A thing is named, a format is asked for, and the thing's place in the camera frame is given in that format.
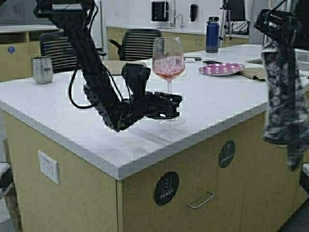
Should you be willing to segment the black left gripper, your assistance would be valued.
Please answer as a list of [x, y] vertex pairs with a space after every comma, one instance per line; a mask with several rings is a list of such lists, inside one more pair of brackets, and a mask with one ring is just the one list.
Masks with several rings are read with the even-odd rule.
[[118, 97], [101, 97], [101, 116], [107, 127], [120, 132], [129, 128], [145, 116], [155, 120], [174, 119], [180, 113], [174, 109], [155, 108], [155, 104], [180, 104], [183, 98], [179, 95], [163, 92], [147, 92], [142, 99], [132, 102], [120, 101]]

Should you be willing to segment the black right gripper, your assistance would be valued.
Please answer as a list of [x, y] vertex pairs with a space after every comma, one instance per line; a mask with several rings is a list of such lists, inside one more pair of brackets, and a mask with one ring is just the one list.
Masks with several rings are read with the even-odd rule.
[[254, 27], [279, 44], [293, 45], [297, 38], [297, 18], [290, 12], [262, 9]]

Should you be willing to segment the black robot base right corner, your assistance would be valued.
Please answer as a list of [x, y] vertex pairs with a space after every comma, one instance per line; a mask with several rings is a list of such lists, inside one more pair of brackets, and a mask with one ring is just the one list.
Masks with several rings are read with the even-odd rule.
[[309, 194], [309, 164], [304, 163], [301, 169], [300, 186]]

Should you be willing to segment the black robot base left corner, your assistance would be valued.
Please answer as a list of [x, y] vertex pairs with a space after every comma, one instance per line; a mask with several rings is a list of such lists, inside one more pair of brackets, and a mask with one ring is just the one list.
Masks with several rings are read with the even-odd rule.
[[5, 195], [13, 187], [13, 174], [9, 163], [0, 163], [0, 199], [4, 198]]

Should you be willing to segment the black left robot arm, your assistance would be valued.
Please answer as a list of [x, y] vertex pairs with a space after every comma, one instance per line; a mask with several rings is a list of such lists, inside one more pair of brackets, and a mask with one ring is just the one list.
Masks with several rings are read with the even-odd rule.
[[182, 97], [162, 92], [147, 92], [151, 70], [145, 65], [127, 63], [122, 77], [132, 95], [123, 99], [110, 71], [103, 65], [88, 25], [96, 4], [93, 0], [38, 0], [34, 14], [49, 19], [62, 29], [77, 57], [86, 84], [84, 93], [110, 129], [124, 131], [145, 116], [173, 119]]

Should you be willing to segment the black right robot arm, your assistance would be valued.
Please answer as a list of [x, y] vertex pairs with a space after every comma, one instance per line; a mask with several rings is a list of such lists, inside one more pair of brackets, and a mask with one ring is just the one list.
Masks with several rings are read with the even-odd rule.
[[281, 0], [270, 9], [262, 9], [253, 26], [280, 45], [308, 51], [309, 2]]

